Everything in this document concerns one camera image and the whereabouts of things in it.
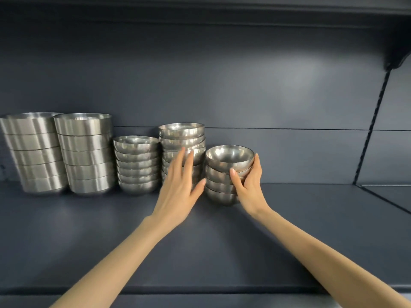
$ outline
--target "stack of tall metal bowls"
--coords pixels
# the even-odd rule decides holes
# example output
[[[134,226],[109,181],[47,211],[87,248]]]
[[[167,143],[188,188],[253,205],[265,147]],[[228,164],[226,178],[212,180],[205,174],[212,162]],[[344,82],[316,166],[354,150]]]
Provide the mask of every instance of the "stack of tall metal bowls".
[[[162,145],[162,182],[168,175],[170,162],[185,147],[184,162],[190,152],[194,152],[192,171],[192,189],[201,180],[203,174],[204,155],[206,153],[206,137],[204,124],[201,123],[172,123],[159,126],[160,143]]]
[[[59,114],[54,121],[71,191],[98,195],[115,186],[111,115]]]
[[[130,135],[113,142],[121,189],[133,195],[154,191],[160,185],[159,139]]]
[[[67,185],[53,117],[59,113],[22,113],[0,117],[0,124],[27,193],[58,193]]]
[[[223,205],[237,203],[237,192],[230,178],[230,169],[236,170],[244,183],[254,162],[254,152],[243,146],[223,145],[208,149],[205,155],[205,193],[210,199]]]

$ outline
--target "left hand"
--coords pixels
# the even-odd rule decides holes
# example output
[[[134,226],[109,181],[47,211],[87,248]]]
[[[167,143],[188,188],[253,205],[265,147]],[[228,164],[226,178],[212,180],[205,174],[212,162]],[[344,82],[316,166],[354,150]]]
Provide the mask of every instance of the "left hand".
[[[168,233],[181,224],[203,193],[206,180],[198,182],[191,192],[194,154],[191,152],[182,170],[185,148],[171,161],[168,175],[161,188],[151,217],[165,227]]]

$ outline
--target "right hand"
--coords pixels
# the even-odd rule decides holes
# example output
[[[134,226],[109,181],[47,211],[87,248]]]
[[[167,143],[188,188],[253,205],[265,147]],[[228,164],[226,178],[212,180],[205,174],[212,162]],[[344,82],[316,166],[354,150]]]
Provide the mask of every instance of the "right hand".
[[[263,191],[260,186],[260,178],[263,170],[260,164],[260,157],[258,154],[254,157],[253,167],[245,179],[244,186],[241,183],[237,172],[230,169],[230,177],[237,190],[238,199],[244,210],[252,217],[257,218],[260,213],[271,210],[265,201]]]

